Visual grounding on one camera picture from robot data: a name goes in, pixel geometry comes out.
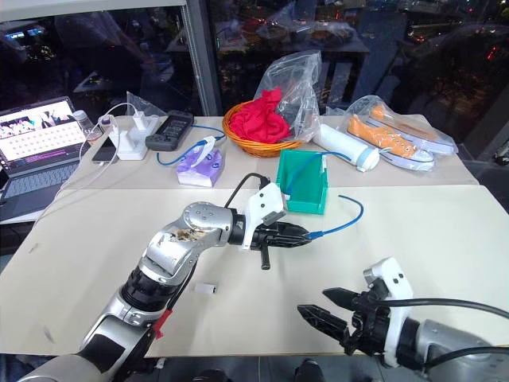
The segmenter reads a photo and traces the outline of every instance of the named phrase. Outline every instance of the laptop screen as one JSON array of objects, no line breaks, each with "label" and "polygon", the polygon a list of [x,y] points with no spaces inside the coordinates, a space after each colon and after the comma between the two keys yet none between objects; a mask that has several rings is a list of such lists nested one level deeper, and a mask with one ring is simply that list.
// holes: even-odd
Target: laptop screen
[{"label": "laptop screen", "polygon": [[0,113],[0,163],[9,174],[77,158],[84,141],[67,97]]}]

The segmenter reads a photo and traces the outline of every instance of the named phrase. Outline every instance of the smartphone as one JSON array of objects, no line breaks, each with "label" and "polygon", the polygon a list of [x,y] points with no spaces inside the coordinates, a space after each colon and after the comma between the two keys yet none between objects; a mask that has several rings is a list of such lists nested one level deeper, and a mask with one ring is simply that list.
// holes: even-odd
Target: smartphone
[{"label": "smartphone", "polygon": [[[106,162],[108,163],[113,156],[115,155],[115,145],[111,141],[110,137],[106,138],[103,145],[97,150],[94,157],[92,158],[92,161],[94,163],[101,163]],[[119,157],[115,155],[115,158],[113,159],[113,163],[117,162]]]}]

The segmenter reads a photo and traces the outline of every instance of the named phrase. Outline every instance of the blue cable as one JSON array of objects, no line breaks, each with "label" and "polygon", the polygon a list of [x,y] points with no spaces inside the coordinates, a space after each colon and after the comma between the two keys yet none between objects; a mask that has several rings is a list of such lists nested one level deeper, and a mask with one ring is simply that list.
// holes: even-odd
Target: blue cable
[{"label": "blue cable", "polygon": [[[214,131],[217,131],[217,132],[221,133],[222,135],[220,137],[214,137],[216,139],[216,141],[219,141],[220,139],[223,139],[226,136],[224,134],[224,131],[222,131],[220,129],[216,129],[215,127],[201,126],[201,125],[192,125],[192,127],[198,127],[200,129],[207,129],[207,130],[214,130]],[[205,141],[204,139],[202,139],[201,141],[196,142],[194,144],[194,146],[192,146],[189,149],[187,149],[180,157],[178,157],[177,159],[175,159],[175,160],[173,160],[171,162],[167,162],[167,163],[162,162],[161,161],[161,157],[159,156],[159,153],[156,153],[157,163],[159,163],[160,165],[163,165],[163,166],[174,165],[175,163],[179,162],[183,157],[185,157],[189,153],[189,151],[191,151],[195,147],[204,146],[206,143],[207,143],[207,141]]]},{"label": "blue cable", "polygon": [[295,171],[295,173],[293,173],[293,176],[291,178],[291,180],[289,181],[289,184],[286,186],[286,191],[285,191],[285,194],[286,195],[292,195],[292,188],[293,188],[293,182],[295,181],[295,179],[297,179],[300,175],[301,175],[301,172],[305,169],[305,167],[311,163],[311,161],[314,159],[314,158],[319,158],[319,157],[323,157],[324,155],[329,155],[329,154],[332,154],[332,155],[336,155],[338,157],[342,157],[342,158],[345,158],[347,161],[351,161],[351,159],[346,156],[345,154],[342,154],[342,153],[337,153],[335,151],[324,151],[323,153],[316,153],[314,154],[313,156],[309,157],[307,161],[305,161],[301,167],[299,167],[299,169],[297,171]]},{"label": "blue cable", "polygon": [[350,227],[351,225],[357,223],[357,221],[359,221],[359,219],[363,216],[363,214],[364,214],[364,206],[362,205],[362,203],[360,201],[356,201],[355,199],[352,199],[350,197],[346,197],[345,195],[338,195],[338,197],[342,197],[343,199],[348,199],[349,201],[353,201],[354,203],[356,203],[360,207],[359,215],[357,215],[357,217],[355,219],[350,220],[348,223],[340,225],[339,227],[335,227],[333,229],[329,229],[328,231],[310,232],[310,233],[308,233],[306,235],[306,237],[308,239],[315,240],[315,239],[317,239],[319,237],[322,237],[324,235],[328,235],[329,233],[338,232],[338,231],[340,231],[342,229]]}]

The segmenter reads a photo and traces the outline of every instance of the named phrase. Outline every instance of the green plastic box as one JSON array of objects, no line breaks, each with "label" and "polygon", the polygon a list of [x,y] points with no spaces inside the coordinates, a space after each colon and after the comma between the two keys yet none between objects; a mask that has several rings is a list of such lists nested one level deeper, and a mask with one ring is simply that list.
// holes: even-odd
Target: green plastic box
[{"label": "green plastic box", "polygon": [[324,214],[328,188],[327,168],[324,166],[324,157],[316,154],[316,151],[301,150],[281,152],[276,184],[283,193],[288,192],[287,187],[293,175],[300,171],[293,180],[290,199],[287,201],[291,212]]}]

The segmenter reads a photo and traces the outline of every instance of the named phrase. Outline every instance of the laptop keyboard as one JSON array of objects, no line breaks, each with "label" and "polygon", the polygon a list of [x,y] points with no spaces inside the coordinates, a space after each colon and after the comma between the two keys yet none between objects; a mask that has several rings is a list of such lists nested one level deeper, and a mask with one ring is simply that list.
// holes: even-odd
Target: laptop keyboard
[{"label": "laptop keyboard", "polygon": [[68,166],[13,179],[9,184],[5,198],[30,193],[36,189],[45,189],[52,185],[60,185],[69,179],[74,170],[76,170],[76,167],[78,167],[78,163],[73,163]]}]

